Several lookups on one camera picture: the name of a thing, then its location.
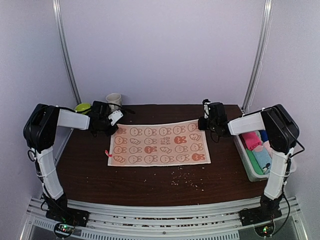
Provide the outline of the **orange patterned towel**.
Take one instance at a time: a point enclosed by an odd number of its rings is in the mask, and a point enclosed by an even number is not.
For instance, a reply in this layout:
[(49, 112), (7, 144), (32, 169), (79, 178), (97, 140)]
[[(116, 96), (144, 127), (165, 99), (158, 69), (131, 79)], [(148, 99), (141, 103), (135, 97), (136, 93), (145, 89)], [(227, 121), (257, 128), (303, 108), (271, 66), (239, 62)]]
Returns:
[(198, 121), (120, 124), (105, 151), (110, 167), (169, 167), (210, 164), (206, 133)]

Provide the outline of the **pink microfiber towel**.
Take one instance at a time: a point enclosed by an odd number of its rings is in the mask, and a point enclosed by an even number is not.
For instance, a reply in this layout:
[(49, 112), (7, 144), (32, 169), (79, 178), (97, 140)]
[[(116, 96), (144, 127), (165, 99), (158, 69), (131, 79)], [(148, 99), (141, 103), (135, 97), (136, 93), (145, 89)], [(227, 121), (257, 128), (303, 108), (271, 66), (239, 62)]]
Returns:
[(247, 149), (249, 149), (250, 151), (262, 145), (262, 141), (254, 131), (243, 133), (241, 134), (241, 136), (245, 142)]

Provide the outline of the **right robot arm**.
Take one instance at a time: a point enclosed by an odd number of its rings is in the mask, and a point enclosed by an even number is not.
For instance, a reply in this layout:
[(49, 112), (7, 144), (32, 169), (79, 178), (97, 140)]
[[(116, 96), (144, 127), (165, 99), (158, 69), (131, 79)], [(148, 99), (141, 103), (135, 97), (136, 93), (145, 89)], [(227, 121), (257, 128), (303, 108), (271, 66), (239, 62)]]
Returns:
[(271, 166), (260, 205), (239, 212), (244, 226), (271, 221), (282, 216), (280, 202), (285, 197), (284, 187), (290, 173), (294, 148), (299, 143), (300, 130), (283, 107), (276, 104), (265, 109), (228, 120), (224, 104), (203, 100), (203, 116), (198, 119), (199, 130), (210, 130), (219, 138), (238, 136), (265, 130), (271, 148)]

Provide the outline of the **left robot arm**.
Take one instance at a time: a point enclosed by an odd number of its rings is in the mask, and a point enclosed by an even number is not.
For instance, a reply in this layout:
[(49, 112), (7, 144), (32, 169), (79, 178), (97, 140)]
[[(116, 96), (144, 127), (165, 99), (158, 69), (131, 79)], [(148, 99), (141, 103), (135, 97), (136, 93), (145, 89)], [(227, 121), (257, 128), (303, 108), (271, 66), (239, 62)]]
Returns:
[(118, 130), (117, 123), (123, 116), (123, 110), (111, 111), (109, 103), (101, 101), (94, 101), (89, 109), (82, 111), (41, 103), (35, 107), (24, 126), (23, 137), (42, 185), (48, 219), (84, 227), (89, 218), (88, 211), (68, 207), (53, 155), (57, 128), (90, 131), (92, 135), (103, 132), (111, 136)]

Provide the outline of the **green plastic bowl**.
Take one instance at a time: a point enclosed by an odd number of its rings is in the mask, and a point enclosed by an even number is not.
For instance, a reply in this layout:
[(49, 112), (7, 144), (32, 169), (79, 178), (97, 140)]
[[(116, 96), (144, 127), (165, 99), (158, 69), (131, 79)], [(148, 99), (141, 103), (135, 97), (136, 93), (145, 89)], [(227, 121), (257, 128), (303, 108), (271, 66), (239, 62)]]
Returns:
[(87, 112), (90, 108), (91, 108), (91, 104), (84, 102), (84, 103), (78, 104), (78, 105), (74, 108), (74, 111), (77, 112), (77, 113), (85, 113), (85, 112)]

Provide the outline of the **beige ceramic mug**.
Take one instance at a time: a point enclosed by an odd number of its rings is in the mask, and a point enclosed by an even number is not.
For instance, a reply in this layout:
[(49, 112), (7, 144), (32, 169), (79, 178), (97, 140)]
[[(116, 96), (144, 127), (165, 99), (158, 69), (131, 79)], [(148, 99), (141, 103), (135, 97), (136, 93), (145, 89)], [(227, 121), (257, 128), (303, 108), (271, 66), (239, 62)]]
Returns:
[(105, 99), (112, 112), (118, 110), (122, 106), (122, 95), (120, 93), (110, 93)]

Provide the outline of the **dark blue rolled towel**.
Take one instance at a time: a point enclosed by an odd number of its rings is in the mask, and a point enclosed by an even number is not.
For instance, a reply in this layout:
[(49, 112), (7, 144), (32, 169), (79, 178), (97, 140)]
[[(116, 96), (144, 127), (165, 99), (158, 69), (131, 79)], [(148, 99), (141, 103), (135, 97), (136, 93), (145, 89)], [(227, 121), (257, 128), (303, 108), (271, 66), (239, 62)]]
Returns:
[(261, 140), (263, 142), (267, 142), (269, 140), (268, 134), (265, 130), (260, 130), (259, 133), (260, 133)]

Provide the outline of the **light pink rolled towel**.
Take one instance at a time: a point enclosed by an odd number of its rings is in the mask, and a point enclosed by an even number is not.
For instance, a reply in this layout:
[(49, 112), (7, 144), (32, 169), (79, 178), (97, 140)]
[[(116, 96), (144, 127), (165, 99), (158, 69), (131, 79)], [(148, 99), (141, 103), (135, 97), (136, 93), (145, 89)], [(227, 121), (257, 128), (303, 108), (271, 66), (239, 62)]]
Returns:
[(265, 141), (263, 143), (263, 146), (267, 150), (268, 154), (271, 156), (272, 155), (272, 148), (270, 146), (270, 142), (269, 141)]

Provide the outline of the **green rolled towel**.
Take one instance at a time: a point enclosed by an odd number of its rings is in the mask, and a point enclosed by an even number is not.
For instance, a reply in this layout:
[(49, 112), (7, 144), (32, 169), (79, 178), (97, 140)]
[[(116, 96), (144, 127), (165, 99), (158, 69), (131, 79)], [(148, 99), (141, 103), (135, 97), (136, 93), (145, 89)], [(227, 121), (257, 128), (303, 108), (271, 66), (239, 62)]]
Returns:
[(251, 163), (251, 165), (252, 165), (252, 167), (254, 169), (254, 172), (256, 174), (258, 174), (258, 175), (263, 175), (264, 172), (260, 168), (260, 166), (259, 166), (254, 154), (252, 153), (252, 151), (250, 151), (249, 149), (245, 149), (245, 151), (246, 151), (246, 154), (247, 154), (247, 156), (248, 156), (248, 158), (250, 160), (250, 163)]

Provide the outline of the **blue cartoon rolled towel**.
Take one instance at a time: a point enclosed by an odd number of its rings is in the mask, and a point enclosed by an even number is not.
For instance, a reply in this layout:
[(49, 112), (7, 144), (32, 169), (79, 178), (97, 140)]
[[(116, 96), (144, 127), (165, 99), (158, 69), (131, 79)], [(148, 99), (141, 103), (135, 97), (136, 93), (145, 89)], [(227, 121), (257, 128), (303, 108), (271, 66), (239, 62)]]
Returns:
[(259, 167), (264, 174), (268, 174), (272, 165), (272, 158), (270, 157), (267, 149), (264, 146), (257, 146), (252, 151)]

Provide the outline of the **white plastic basket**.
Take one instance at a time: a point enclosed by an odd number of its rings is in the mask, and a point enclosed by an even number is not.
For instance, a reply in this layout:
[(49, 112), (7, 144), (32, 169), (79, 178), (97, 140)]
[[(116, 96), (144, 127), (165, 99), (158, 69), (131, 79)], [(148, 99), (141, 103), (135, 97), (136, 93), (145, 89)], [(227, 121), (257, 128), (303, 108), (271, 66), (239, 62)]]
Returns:
[(234, 144), (250, 182), (265, 181), (269, 178), (274, 150), (267, 134), (259, 131), (240, 134), (234, 137)]

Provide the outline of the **right aluminium frame post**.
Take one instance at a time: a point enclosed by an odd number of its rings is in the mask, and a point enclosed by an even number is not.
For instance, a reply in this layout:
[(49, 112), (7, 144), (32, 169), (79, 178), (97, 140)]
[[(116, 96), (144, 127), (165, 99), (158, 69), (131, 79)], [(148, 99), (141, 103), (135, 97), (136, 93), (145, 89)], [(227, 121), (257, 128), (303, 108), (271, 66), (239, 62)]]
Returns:
[(241, 107), (241, 111), (243, 113), (249, 112), (257, 87), (258, 87), (258, 82), (259, 82), (261, 71), (262, 71), (262, 60), (263, 60), (265, 51), (267, 49), (268, 39), (270, 34), (273, 3), (274, 3), (273, 0), (264, 1), (263, 15), (262, 15), (256, 54), (254, 57), (253, 67), (250, 74), (246, 94)]

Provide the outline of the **aluminium frame post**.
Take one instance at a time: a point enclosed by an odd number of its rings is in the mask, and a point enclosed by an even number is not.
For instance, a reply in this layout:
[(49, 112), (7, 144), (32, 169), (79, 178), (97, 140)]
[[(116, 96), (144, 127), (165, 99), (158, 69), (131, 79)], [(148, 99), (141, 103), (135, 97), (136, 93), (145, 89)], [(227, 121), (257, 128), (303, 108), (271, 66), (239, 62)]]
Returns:
[(258, 82), (259, 82), (261, 71), (262, 71), (262, 60), (263, 60), (265, 51), (267, 49), (268, 39), (270, 34), (273, 3), (274, 3), (273, 0), (264, 1), (263, 15), (262, 15), (256, 54), (254, 57), (253, 67), (250, 74), (246, 94), (241, 107), (241, 111), (243, 113), (249, 112), (257, 87), (258, 87)]
[(77, 104), (81, 103), (81, 96), (80, 92), (78, 90), (78, 86), (75, 80), (75, 75), (71, 63), (71, 58), (68, 50), (67, 45), (67, 39), (64, 29), (64, 23), (63, 23), (63, 16), (61, 11), (61, 1), (60, 0), (52, 0), (52, 7), (53, 7), (53, 13), (54, 18), (57, 26), (58, 36), (59, 36), (59, 42), (62, 50), (62, 56), (63, 56), (63, 63), (65, 66), (66, 74), (68, 81), (70, 83), (71, 91), (73, 94), (73, 97), (75, 99), (75, 102)]

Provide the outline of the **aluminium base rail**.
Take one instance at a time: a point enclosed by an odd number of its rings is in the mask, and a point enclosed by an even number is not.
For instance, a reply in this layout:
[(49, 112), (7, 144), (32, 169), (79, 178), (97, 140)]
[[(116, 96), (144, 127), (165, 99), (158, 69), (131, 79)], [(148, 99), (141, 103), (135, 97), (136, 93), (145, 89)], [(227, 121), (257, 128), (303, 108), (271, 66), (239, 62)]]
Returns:
[[(296, 197), (288, 197), (290, 217), (272, 237), (258, 225), (244, 226), (239, 211), (258, 207), (259, 197), (190, 206), (137, 207), (69, 200), (89, 212), (86, 227), (75, 227), (66, 240), (310, 240)], [(56, 221), (46, 218), (42, 199), (31, 198), (18, 240), (59, 240)]]

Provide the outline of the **left aluminium frame post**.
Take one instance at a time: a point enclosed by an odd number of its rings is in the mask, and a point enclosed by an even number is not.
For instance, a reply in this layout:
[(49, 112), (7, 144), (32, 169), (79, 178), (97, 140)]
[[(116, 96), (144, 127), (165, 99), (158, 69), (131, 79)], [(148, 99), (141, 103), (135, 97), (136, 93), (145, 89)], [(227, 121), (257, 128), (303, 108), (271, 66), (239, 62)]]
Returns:
[(63, 16), (61, 11), (61, 1), (60, 0), (52, 0), (52, 7), (53, 7), (53, 13), (54, 18), (57, 26), (58, 36), (59, 36), (59, 42), (62, 50), (62, 56), (63, 56), (63, 63), (65, 66), (66, 74), (68, 81), (70, 83), (71, 91), (73, 94), (73, 97), (75, 99), (75, 102), (77, 104), (81, 103), (81, 96), (80, 92), (78, 90), (78, 86), (75, 80), (75, 75), (71, 63), (71, 58), (68, 50), (67, 45), (67, 39), (64, 29), (64, 23), (63, 23)]

